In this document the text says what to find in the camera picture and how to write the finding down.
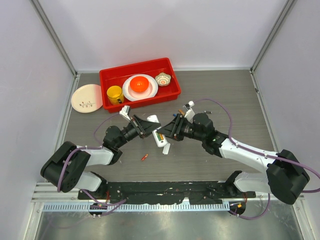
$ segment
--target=red plastic bin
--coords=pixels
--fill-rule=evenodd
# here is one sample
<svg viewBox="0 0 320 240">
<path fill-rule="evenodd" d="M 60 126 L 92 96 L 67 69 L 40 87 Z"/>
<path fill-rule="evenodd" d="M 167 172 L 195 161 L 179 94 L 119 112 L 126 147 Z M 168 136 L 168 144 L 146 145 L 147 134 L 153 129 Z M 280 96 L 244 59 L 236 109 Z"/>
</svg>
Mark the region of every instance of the red plastic bin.
<svg viewBox="0 0 320 240">
<path fill-rule="evenodd" d="M 135 74 L 147 74 L 155 78 L 160 73 L 169 74 L 171 76 L 171 82 L 168 86 L 159 86 L 158 92 L 154 97 L 138 101 L 129 101 L 124 98 L 124 103 L 118 105 L 112 105 L 110 103 L 107 97 L 107 90 L 111 86 L 117 85 L 122 87 L 125 81 Z M 129 105 L 131 108 L 139 108 L 175 100 L 181 93 L 177 77 L 167 57 L 101 70 L 100 84 L 103 107 L 108 110 L 109 113 L 119 112 L 124 105 Z"/>
</svg>

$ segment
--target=gray table surface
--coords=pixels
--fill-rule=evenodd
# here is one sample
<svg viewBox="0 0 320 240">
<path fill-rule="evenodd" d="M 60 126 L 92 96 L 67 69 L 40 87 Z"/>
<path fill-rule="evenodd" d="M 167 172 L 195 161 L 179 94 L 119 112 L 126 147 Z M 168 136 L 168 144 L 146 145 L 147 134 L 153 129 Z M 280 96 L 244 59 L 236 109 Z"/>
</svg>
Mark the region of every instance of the gray table surface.
<svg viewBox="0 0 320 240">
<path fill-rule="evenodd" d="M 272 151 L 273 146 L 263 117 L 257 94 L 248 70 L 219 71 L 177 71 L 181 87 L 177 100 L 134 108 L 130 114 L 146 119 L 156 114 L 162 125 L 169 123 L 178 109 L 190 100 L 213 98 L 225 105 L 233 117 L 233 137 L 240 142 Z M 86 84 L 100 84 L 99 74 L 81 74 L 78 87 Z M 228 133 L 229 119 L 216 104 L 203 101 L 193 108 L 196 112 L 212 111 L 209 116 L 215 128 Z M 99 146 L 93 137 L 97 126 L 111 114 L 103 108 L 92 113 L 72 110 L 65 140 L 77 145 Z M 97 132 L 103 139 L 108 126 L 123 127 L 128 124 L 121 116 L 106 122 Z M 253 168 L 237 161 L 209 155 L 199 141 L 184 139 L 181 142 L 169 139 L 168 155 L 157 148 L 154 138 L 135 138 L 121 150 L 120 160 L 110 166 L 91 166 L 94 171 L 109 181 L 207 181 L 226 180 L 231 173 L 242 170 L 256 172 Z M 145 161 L 141 158 L 148 154 Z"/>
</svg>

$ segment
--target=yellow mug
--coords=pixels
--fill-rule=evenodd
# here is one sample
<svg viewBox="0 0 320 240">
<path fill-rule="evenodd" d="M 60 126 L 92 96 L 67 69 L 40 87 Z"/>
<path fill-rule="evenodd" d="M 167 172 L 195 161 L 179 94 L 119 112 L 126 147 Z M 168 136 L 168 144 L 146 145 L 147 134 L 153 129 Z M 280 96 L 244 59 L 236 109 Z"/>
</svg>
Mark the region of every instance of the yellow mug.
<svg viewBox="0 0 320 240">
<path fill-rule="evenodd" d="M 106 95 L 112 105 L 122 104 L 125 101 L 122 88 L 119 86 L 111 86 L 106 91 Z"/>
</svg>

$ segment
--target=small white object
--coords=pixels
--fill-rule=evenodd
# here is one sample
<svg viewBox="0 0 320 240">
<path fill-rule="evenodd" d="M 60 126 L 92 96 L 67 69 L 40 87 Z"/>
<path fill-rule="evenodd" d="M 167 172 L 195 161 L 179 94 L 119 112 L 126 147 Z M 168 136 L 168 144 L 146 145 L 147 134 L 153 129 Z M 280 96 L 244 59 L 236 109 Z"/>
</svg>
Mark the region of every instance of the small white object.
<svg viewBox="0 0 320 240">
<path fill-rule="evenodd" d="M 164 155 L 168 155 L 169 149 L 170 149 L 170 143 L 168 142 L 167 145 L 165 145 L 165 146 L 163 147 L 162 153 L 163 153 Z"/>
<path fill-rule="evenodd" d="M 146 119 L 149 122 L 159 123 L 157 115 L 148 116 Z M 157 132 L 157 130 L 160 128 L 161 127 L 158 127 L 156 130 L 152 131 L 152 135 L 154 137 L 155 143 L 158 146 L 158 148 L 163 148 L 164 146 L 166 146 L 168 144 L 168 141 L 164 135 Z"/>
<path fill-rule="evenodd" d="M 127 120 L 128 122 L 131 121 L 131 119 L 129 117 L 130 106 L 124 105 L 124 107 L 121 109 L 121 111 L 119 113 L 125 120 Z"/>
<path fill-rule="evenodd" d="M 182 110 L 185 112 L 184 117 L 190 122 L 193 122 L 193 118 L 196 115 L 195 112 L 192 110 L 192 107 L 195 105 L 193 101 L 188 102 L 189 107 L 183 105 Z"/>
<path fill-rule="evenodd" d="M 130 88 L 130 82 L 135 77 L 145 77 L 146 79 L 148 79 L 149 86 L 145 91 L 136 92 Z M 123 95 L 125 96 L 125 98 L 128 99 L 129 101 L 132 101 L 132 102 L 142 100 L 142 99 L 149 99 L 149 98 L 153 98 L 157 94 L 158 84 L 152 76 L 149 76 L 146 74 L 136 74 L 136 75 L 129 77 L 124 82 L 124 84 L 122 86 L 122 91 L 123 91 Z"/>
<path fill-rule="evenodd" d="M 71 105 L 79 113 L 92 113 L 102 106 L 101 86 L 88 84 L 78 88 L 72 95 Z"/>
<path fill-rule="evenodd" d="M 159 75 L 155 77 L 155 80 L 159 86 L 164 87 L 170 84 L 171 76 L 168 74 L 165 74 L 164 72 L 161 72 Z"/>
</svg>

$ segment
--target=white enclosure wall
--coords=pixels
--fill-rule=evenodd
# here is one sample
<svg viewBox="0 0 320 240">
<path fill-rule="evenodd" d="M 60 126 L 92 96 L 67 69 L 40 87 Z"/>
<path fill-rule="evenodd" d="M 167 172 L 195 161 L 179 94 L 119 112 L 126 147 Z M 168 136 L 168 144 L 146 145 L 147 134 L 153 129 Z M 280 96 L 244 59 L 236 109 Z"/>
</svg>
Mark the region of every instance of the white enclosure wall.
<svg viewBox="0 0 320 240">
<path fill-rule="evenodd" d="M 286 0 L 40 0 L 78 71 L 251 67 Z"/>
<path fill-rule="evenodd" d="M 320 171 L 320 1 L 298 0 L 256 71 L 279 149 Z M 310 173 L 307 189 L 319 188 Z M 320 227 L 320 193 L 305 194 Z"/>
<path fill-rule="evenodd" d="M 28 0 L 0 8 L 0 238 L 22 239 L 73 76 Z"/>
</svg>

